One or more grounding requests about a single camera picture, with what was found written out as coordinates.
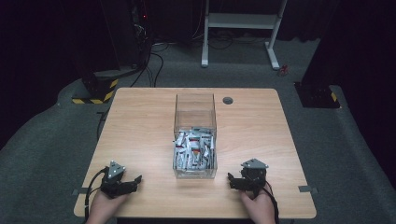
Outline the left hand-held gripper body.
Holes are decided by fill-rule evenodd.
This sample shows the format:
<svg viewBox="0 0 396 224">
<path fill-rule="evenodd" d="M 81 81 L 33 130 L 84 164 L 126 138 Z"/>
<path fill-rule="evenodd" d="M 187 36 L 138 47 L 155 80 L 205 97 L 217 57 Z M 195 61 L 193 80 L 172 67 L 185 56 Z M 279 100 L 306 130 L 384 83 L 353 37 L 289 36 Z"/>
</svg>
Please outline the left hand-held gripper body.
<svg viewBox="0 0 396 224">
<path fill-rule="evenodd" d="M 122 182 L 122 177 L 126 168 L 115 161 L 111 161 L 105 170 L 105 176 L 102 178 L 100 190 L 107 195 L 107 197 L 114 199 L 121 195 L 130 194 L 127 191 L 129 182 Z"/>
</svg>

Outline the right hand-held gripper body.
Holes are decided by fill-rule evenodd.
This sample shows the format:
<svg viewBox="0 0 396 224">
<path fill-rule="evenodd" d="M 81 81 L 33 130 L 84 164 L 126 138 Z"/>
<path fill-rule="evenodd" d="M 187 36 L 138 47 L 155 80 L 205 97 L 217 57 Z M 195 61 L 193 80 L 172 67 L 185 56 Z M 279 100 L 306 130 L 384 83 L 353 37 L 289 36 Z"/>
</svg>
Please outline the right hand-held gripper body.
<svg viewBox="0 0 396 224">
<path fill-rule="evenodd" d="M 257 159 L 250 159 L 241 164 L 242 190 L 252 191 L 257 197 L 266 185 L 268 165 Z"/>
</svg>

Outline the clear plastic box with packets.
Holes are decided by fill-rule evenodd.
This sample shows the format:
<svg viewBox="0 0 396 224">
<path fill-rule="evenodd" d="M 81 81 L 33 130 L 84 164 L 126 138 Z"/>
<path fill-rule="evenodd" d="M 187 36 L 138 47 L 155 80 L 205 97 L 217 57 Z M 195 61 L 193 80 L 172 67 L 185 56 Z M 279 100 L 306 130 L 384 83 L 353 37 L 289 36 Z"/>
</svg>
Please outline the clear plastic box with packets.
<svg viewBox="0 0 396 224">
<path fill-rule="evenodd" d="M 184 179 L 211 179 L 216 176 L 216 172 L 218 169 L 217 164 L 217 151 L 216 151 L 216 131 L 215 132 L 215 168 L 214 169 L 207 169 L 202 171 L 180 171 L 174 170 L 176 178 L 184 178 Z"/>
</svg>

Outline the pile of white sachet packets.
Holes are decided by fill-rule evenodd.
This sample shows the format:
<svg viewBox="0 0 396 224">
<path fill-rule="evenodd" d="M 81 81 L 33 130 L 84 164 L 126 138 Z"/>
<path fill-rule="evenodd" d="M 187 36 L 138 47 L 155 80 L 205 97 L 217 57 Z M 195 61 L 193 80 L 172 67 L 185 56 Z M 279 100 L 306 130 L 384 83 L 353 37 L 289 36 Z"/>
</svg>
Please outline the pile of white sachet packets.
<svg viewBox="0 0 396 224">
<path fill-rule="evenodd" d="M 180 171 L 202 171 L 215 168 L 215 132 L 192 127 L 176 132 L 173 168 Z"/>
</svg>

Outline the person's left hand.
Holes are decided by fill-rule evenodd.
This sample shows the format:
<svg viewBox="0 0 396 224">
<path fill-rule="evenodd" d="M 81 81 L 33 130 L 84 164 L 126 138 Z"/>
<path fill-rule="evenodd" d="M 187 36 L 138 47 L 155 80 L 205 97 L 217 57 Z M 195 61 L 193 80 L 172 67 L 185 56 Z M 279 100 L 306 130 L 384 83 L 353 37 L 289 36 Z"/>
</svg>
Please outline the person's left hand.
<svg viewBox="0 0 396 224">
<path fill-rule="evenodd" d="M 93 198 L 86 224 L 106 224 L 114 217 L 116 212 L 128 198 L 129 195 L 125 194 L 111 199 L 101 190 L 97 191 Z"/>
</svg>

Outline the person's right hand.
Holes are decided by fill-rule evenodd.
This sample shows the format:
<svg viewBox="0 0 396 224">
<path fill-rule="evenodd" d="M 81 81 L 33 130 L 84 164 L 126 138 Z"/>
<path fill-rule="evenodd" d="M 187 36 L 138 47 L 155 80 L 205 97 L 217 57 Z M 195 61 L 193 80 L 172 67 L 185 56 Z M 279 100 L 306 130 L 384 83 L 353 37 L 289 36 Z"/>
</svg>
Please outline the person's right hand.
<svg viewBox="0 0 396 224">
<path fill-rule="evenodd" d="M 241 202 L 255 224 L 276 224 L 275 208 L 269 193 L 271 190 L 265 186 L 257 197 L 251 199 L 245 191 L 239 190 Z"/>
</svg>

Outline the black base with yellow stripes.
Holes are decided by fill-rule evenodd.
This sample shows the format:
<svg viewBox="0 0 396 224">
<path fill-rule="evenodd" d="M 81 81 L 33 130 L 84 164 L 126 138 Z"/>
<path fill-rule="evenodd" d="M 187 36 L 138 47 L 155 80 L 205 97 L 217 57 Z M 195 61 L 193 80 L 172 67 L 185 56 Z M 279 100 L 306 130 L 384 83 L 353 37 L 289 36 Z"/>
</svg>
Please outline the black base with yellow stripes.
<svg viewBox="0 0 396 224">
<path fill-rule="evenodd" d="M 115 73 L 116 70 L 107 70 L 83 77 L 72 95 L 72 102 L 77 105 L 108 103 L 119 81 Z"/>
</svg>

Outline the black stand base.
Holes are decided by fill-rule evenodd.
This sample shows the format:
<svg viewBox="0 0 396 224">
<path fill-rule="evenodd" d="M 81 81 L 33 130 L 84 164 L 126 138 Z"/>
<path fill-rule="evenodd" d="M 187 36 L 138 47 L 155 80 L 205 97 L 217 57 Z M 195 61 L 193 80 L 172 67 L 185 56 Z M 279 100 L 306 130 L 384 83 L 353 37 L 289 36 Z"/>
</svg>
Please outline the black stand base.
<svg viewBox="0 0 396 224">
<path fill-rule="evenodd" d="M 340 103 L 335 93 L 329 88 L 317 88 L 295 82 L 294 88 L 298 93 L 303 107 L 309 108 L 339 108 Z"/>
</svg>

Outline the dark equipment rack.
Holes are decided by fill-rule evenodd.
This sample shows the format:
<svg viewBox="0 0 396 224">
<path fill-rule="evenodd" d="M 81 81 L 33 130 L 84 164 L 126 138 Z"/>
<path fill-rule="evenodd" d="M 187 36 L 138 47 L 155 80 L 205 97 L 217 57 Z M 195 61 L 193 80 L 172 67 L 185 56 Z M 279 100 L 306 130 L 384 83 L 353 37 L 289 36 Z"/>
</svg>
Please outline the dark equipment rack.
<svg viewBox="0 0 396 224">
<path fill-rule="evenodd" d="M 137 45 L 137 66 L 144 67 L 149 61 L 152 46 L 152 27 L 146 0 L 129 0 L 130 15 Z"/>
</svg>

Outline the white metal stand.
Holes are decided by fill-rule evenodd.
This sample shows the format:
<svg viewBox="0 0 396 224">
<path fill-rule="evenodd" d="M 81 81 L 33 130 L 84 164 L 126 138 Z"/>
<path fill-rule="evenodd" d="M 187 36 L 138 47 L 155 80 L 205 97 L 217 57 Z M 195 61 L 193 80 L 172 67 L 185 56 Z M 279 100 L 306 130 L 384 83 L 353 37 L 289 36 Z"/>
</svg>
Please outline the white metal stand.
<svg viewBox="0 0 396 224">
<path fill-rule="evenodd" d="M 234 28 L 234 29 L 256 29 L 256 30 L 271 30 L 271 38 L 264 43 L 266 52 L 268 54 L 270 64 L 274 70 L 279 70 L 281 66 L 278 63 L 274 51 L 274 44 L 280 24 L 283 19 L 284 11 L 288 0 L 281 0 L 279 10 L 276 14 L 262 15 L 262 14 L 234 14 L 234 13 L 211 13 L 209 11 L 209 0 L 205 0 L 205 25 L 204 25 L 204 39 L 202 47 L 201 66 L 208 67 L 208 36 L 210 28 Z"/>
</svg>

